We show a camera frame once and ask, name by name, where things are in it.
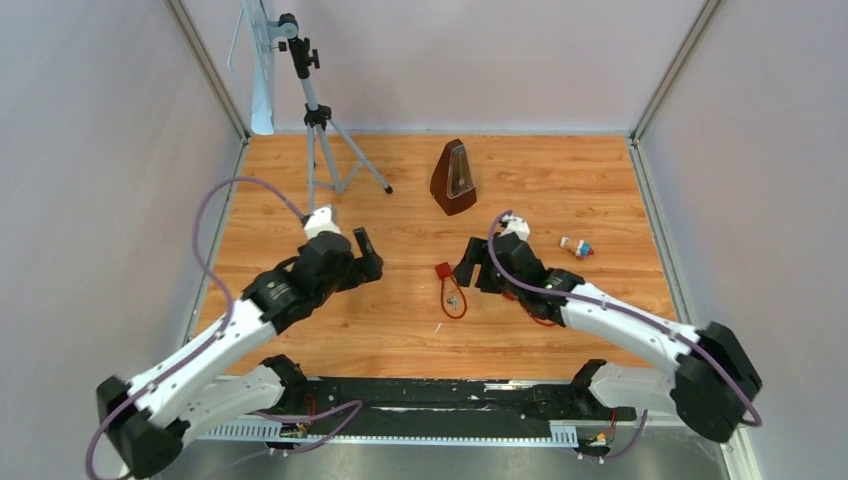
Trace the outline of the red cable lock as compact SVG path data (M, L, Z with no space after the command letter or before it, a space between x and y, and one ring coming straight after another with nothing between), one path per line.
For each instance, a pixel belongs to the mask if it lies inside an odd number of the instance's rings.
M506 298L507 300L511 301L511 302L519 303L519 304L520 304L520 306L522 307L522 309L523 309L523 310L525 311L525 313L528 315L528 317L529 317L529 318L531 318L531 319L532 319L532 320L533 320L536 324L541 325L541 326L544 326L544 327L554 327L554 326L558 326L558 324L557 324L556 322L553 322L553 321L550 321L550 320L544 320L544 319L541 319L541 318L539 318L539 317L536 317L536 316L535 316L535 315L534 315L534 314L533 314L533 313L532 313L532 312L528 309L528 307L526 307L524 304L522 304L522 303L520 303L520 302L519 302L518 297L516 297L516 296L514 296L514 295L512 295L512 294L510 294L510 293L508 293L508 292L503 292L503 293L502 293L502 296L503 296L504 298Z
M450 319L462 319L468 311L466 296L462 287L453 278L453 270L447 262L435 266L435 272L440 282L440 305L442 312ZM458 309L453 309L447 304L447 298L456 296L462 301Z

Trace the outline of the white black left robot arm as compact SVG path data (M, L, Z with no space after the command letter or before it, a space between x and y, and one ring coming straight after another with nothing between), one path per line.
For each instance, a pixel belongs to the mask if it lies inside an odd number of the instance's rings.
M298 411L306 400L299 368L282 355L225 383L214 381L236 360L295 323L329 297L381 279L383 259L365 228L348 240L334 230L310 237L298 253L255 277L210 327L170 357L129 380L110 376L95 390L101 422L86 467L101 436L136 479L168 467L185 446L217 425L274 406Z

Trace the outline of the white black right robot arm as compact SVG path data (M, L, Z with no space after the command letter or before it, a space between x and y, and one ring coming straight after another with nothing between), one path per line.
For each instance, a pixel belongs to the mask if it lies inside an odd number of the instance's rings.
M452 274L463 287L504 294L539 320L601 337L648 362L630 368L603 360L587 368L588 379L570 392L584 417L614 407L655 410L719 443L741 425L762 422L751 409L762 379L721 323L699 328L628 305L576 273L545 266L515 233L470 238Z

